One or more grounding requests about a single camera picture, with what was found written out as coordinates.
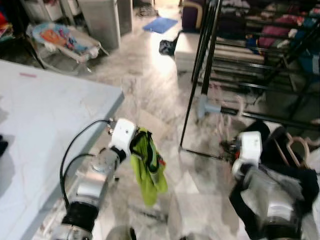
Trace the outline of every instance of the black metal rack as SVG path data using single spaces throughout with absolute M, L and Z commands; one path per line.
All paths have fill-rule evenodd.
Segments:
M 307 6 L 310 9 L 314 8 L 316 4 L 320 4 L 320 1 L 315 0 L 275 0 L 273 2 L 279 3 L 286 3 L 290 5 L 297 5 L 297 6 Z M 184 126 L 182 130 L 181 140 L 180 140 L 180 149 L 185 150 L 187 152 L 199 154 L 206 157 L 212 157 L 216 159 L 220 159 L 219 156 L 214 156 L 202 152 L 197 152 L 191 149 L 186 149 L 183 147 L 183 141 L 185 137 L 186 127 L 188 123 L 188 118 L 191 111 L 192 102 L 195 96 L 195 91 L 197 86 L 199 85 L 199 77 L 203 67 L 203 63 L 206 57 L 206 65 L 205 65 L 205 72 L 204 78 L 202 79 L 202 88 L 201 94 L 208 95 L 208 89 L 210 86 L 210 81 L 216 81 L 223 84 L 233 85 L 236 87 L 245 87 L 249 89 L 258 90 L 257 98 L 261 96 L 265 91 L 274 91 L 277 93 L 287 94 L 287 95 L 295 95 L 296 100 L 293 104 L 293 110 L 289 113 L 287 118 L 272 116 L 268 114 L 262 114 L 257 112 L 243 112 L 242 116 L 247 118 L 252 118 L 256 120 L 263 120 L 269 122 L 275 122 L 287 127 L 293 127 L 298 129 L 304 130 L 311 130 L 311 131 L 320 131 L 320 125 L 311 124 L 309 122 L 302 122 L 292 120 L 294 115 L 296 114 L 296 109 L 301 104 L 304 97 L 312 97 L 312 98 L 320 98 L 319 92 L 308 92 L 308 89 L 311 85 L 311 81 L 306 81 L 302 90 L 298 91 L 294 87 L 293 81 L 291 80 L 291 74 L 303 75 L 307 78 L 317 76 L 320 78 L 318 73 L 309 73 L 303 72 L 297 69 L 290 69 L 289 64 L 296 60 L 298 57 L 301 57 L 303 52 L 307 49 L 309 43 L 317 39 L 320 35 L 320 17 L 319 16 L 306 16 L 302 15 L 299 12 L 285 12 L 285 11 L 272 11 L 272 10 L 263 10 L 264 12 L 270 13 L 277 13 L 277 14 L 290 14 L 298 17 L 308 17 L 315 19 L 315 23 L 312 27 L 305 27 L 303 25 L 297 26 L 292 24 L 286 23 L 278 23 L 276 21 L 269 21 L 269 20 L 252 20 L 252 19 L 245 19 L 244 17 L 230 17 L 231 19 L 234 18 L 237 21 L 247 21 L 258 25 L 268 25 L 268 26 L 276 26 L 281 28 L 293 28 L 297 30 L 303 30 L 304 36 L 302 39 L 295 39 L 293 37 L 287 36 L 277 36 L 275 34 L 264 34 L 261 32 L 256 31 L 244 31 L 243 34 L 251 34 L 253 36 L 259 37 L 272 37 L 273 39 L 281 39 L 281 40 L 288 40 L 291 42 L 288 48 L 278 49 L 272 47 L 246 47 L 245 44 L 238 44 L 234 43 L 234 41 L 219 41 L 217 40 L 218 35 L 218 28 L 219 28 L 219 20 L 221 18 L 221 11 L 223 6 L 223 0 L 213 0 L 208 5 L 204 11 L 203 22 L 200 30 L 200 37 L 199 43 L 197 47 L 197 53 L 194 61 L 193 71 L 192 71 L 192 89 L 189 98 L 189 103 L 187 107 L 187 112 L 184 120 Z M 245 7 L 236 7 L 236 6 L 228 6 L 228 8 L 235 8 L 235 9 L 245 9 L 248 11 L 261 11 L 256 7 L 254 8 L 245 8 Z M 231 46 L 231 47 L 240 47 L 240 48 L 247 48 L 251 50 L 256 50 L 264 53 L 265 62 L 264 64 L 257 64 L 254 62 L 249 61 L 241 61 L 239 59 L 229 57 L 223 58 L 221 56 L 215 56 L 215 48 L 216 44 Z M 218 76 L 212 76 L 212 70 L 218 71 L 222 73 Z M 226 79 L 222 76 L 231 76 L 233 77 L 232 80 Z M 290 86 L 288 87 L 274 87 L 270 86 L 271 83 L 273 84 L 280 84 L 275 80 L 275 77 L 284 78 L 285 85 Z M 220 113 L 228 114 L 228 115 L 236 115 L 238 112 L 237 109 L 232 109 L 229 107 L 220 107 Z

